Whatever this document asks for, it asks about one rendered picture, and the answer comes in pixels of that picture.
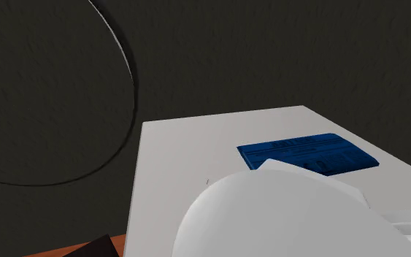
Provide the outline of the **round dark rug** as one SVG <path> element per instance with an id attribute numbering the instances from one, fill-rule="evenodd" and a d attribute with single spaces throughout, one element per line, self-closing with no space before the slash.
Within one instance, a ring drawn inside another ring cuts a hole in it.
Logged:
<path id="1" fill-rule="evenodd" d="M 109 165 L 135 124 L 130 57 L 106 0 L 0 0 L 0 185 Z"/>

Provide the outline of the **white table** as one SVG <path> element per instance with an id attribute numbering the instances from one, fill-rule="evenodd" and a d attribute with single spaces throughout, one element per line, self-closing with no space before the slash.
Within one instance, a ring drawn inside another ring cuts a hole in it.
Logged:
<path id="1" fill-rule="evenodd" d="M 237 148 L 257 142 L 335 133 L 378 166 L 340 174 L 369 206 L 411 209 L 411 166 L 304 106 L 233 112 L 142 124 L 124 257 L 170 257 L 180 221 L 211 183 L 246 170 Z"/>

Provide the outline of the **black flat object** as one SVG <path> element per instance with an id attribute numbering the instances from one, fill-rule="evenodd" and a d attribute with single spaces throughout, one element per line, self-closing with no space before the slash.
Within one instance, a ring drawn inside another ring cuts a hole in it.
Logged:
<path id="1" fill-rule="evenodd" d="M 111 237 L 106 234 L 63 257 L 120 257 Z"/>

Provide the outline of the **orange brown furniture piece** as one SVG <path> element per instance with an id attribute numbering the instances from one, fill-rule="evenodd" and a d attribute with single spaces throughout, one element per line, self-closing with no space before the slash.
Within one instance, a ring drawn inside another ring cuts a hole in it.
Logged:
<path id="1" fill-rule="evenodd" d="M 112 243 L 115 246 L 115 249 L 118 252 L 118 255 L 120 257 L 123 257 L 123 251 L 124 251 L 124 245 L 125 245 L 125 239 L 126 239 L 126 235 L 120 235 L 120 236 L 114 236 L 111 237 Z M 64 248 L 59 248 L 59 249 L 55 249 L 55 250 L 49 250 L 49 251 L 45 251 L 45 252 L 41 252 L 41 253 L 35 253 L 32 255 L 28 255 L 28 256 L 24 256 L 24 257 L 63 257 L 68 253 L 71 253 L 72 251 L 81 248 L 82 246 L 88 244 L 87 243 L 82 243 L 82 244 L 78 244 L 78 245 L 73 245 L 73 246 L 68 246 L 68 247 L 64 247 Z"/>

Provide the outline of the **blue book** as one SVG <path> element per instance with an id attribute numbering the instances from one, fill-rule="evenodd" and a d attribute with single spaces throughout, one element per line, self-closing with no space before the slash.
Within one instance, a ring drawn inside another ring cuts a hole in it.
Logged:
<path id="1" fill-rule="evenodd" d="M 376 158 L 333 133 L 241 145 L 237 148 L 251 170 L 268 159 L 282 161 L 325 176 L 379 166 Z"/>

